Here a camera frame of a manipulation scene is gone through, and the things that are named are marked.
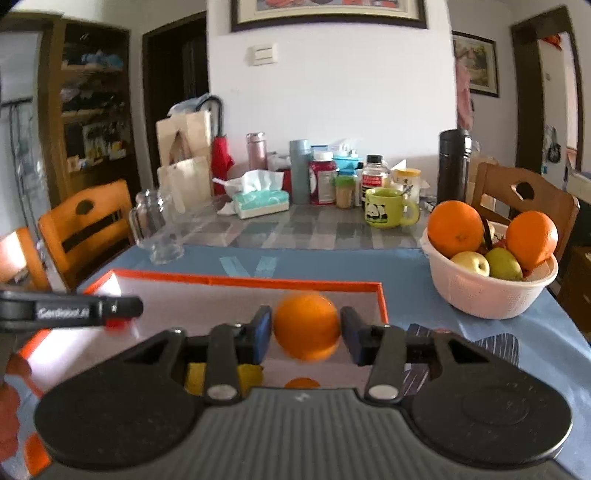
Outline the orange gloved left hand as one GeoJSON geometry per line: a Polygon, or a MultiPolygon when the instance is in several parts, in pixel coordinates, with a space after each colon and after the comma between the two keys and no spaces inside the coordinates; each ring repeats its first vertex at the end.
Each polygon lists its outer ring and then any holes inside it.
{"type": "MultiPolygon", "coordinates": [[[[7,375],[26,379],[31,368],[26,359],[13,354],[7,364],[7,375]]],[[[13,457],[18,451],[18,431],[20,423],[17,417],[20,405],[18,392],[9,384],[3,383],[0,392],[0,461],[13,457]]]]}

